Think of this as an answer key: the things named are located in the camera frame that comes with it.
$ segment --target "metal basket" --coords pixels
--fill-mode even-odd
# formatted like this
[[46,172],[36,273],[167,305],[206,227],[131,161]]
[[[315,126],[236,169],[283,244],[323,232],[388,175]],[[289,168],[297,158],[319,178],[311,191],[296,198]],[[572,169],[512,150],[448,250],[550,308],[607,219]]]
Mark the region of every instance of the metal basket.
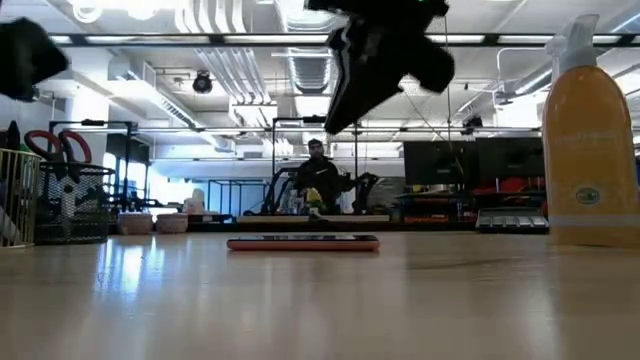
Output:
[[33,245],[40,160],[0,149],[0,249]]
[[[60,176],[77,171],[77,181]],[[36,211],[36,245],[106,242],[111,215],[104,177],[114,171],[83,163],[42,162]]]

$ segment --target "spray bottle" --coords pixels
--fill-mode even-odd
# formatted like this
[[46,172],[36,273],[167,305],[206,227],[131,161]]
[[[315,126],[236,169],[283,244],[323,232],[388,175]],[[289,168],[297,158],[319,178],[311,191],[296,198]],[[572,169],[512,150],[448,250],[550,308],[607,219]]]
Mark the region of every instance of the spray bottle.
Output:
[[597,15],[577,18],[547,45],[554,84],[543,137],[552,241],[640,247],[631,119],[616,82],[597,66]]

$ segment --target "person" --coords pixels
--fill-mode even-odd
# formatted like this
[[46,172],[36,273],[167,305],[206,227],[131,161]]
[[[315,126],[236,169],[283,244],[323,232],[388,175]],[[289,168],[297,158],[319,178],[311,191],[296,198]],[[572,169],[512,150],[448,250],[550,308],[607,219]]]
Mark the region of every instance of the person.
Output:
[[340,175],[329,158],[324,156],[324,147],[318,139],[308,142],[309,160],[299,167],[295,188],[304,192],[315,188],[322,198],[324,213],[336,211],[336,198],[340,195]]

